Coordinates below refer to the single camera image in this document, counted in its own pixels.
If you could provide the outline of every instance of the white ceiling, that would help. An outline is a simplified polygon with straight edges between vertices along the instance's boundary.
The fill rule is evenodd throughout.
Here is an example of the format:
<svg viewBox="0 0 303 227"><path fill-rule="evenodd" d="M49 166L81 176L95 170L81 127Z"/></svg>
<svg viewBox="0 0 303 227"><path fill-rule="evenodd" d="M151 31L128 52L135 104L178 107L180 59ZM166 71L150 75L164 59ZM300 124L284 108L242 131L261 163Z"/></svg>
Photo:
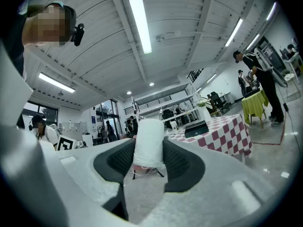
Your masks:
<svg viewBox="0 0 303 227"><path fill-rule="evenodd" d="M30 4L52 1L58 0L31 0ZM226 61L235 48L249 42L248 36L272 0L254 0L252 4L249 0L143 0L151 38L150 54L143 53L128 0L60 1L76 10L77 24L85 25L81 45L75 47L67 43L62 48L44 45L39 49L68 73L79 77L81 83L58 74L50 64L25 50L27 83L51 101L60 100L68 102L70 107L86 109L115 96L129 98L128 90L132 96L148 91L150 82L154 82L155 87L170 85L178 81L178 74L203 68L204 62L210 66L211 62ZM209 9L202 12L203 7L208 6ZM121 11L126 13L128 21L123 19ZM239 18L246 13L235 41L225 51L224 44ZM158 42L158 36L164 40ZM60 89L39 79L40 72L76 91L73 94L63 91L64 95L58 96Z"/></svg>

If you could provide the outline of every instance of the white paper roll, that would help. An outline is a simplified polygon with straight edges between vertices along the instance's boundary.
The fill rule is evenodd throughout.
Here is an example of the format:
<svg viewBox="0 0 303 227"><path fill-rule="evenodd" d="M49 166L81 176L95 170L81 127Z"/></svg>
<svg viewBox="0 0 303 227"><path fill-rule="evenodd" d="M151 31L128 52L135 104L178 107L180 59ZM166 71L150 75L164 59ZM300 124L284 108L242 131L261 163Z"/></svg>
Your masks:
<svg viewBox="0 0 303 227"><path fill-rule="evenodd" d="M162 168L164 124L157 119L141 120L138 127L133 164Z"/></svg>

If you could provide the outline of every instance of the speaker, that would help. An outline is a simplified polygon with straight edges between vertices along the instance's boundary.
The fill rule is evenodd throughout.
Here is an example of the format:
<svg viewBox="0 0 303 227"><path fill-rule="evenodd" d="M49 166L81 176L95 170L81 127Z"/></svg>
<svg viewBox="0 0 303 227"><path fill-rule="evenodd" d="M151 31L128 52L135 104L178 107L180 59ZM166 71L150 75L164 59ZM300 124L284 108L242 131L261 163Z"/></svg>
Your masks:
<svg viewBox="0 0 303 227"><path fill-rule="evenodd" d="M201 122L189 125L185 128L185 138L194 137L200 134L209 132L206 122L203 120Z"/></svg>

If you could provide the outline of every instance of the black pants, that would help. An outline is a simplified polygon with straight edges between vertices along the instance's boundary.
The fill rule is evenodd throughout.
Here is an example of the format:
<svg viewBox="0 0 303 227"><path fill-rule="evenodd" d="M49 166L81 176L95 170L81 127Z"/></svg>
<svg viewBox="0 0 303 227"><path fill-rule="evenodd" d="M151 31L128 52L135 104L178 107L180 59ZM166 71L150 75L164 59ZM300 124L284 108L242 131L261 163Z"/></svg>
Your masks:
<svg viewBox="0 0 303 227"><path fill-rule="evenodd" d="M273 111L271 112L272 117L276 117L276 121L282 122L284 120L284 115L282 111L282 107L279 101L278 96L276 95L276 86L273 76L270 72L266 72L265 77L258 78L263 90L269 100L269 103L273 107Z"/></svg>

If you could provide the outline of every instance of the checkered tablecloth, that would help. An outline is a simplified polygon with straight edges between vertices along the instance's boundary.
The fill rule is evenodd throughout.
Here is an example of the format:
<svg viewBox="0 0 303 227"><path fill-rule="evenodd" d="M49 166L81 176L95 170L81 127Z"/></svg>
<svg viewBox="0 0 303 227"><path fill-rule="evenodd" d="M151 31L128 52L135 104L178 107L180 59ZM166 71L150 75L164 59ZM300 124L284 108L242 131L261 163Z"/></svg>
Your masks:
<svg viewBox="0 0 303 227"><path fill-rule="evenodd" d="M206 122L209 132L185 139L183 131L169 135L170 140L178 140L193 145L207 147L228 155L244 153L251 156L251 140L240 114L216 117Z"/></svg>

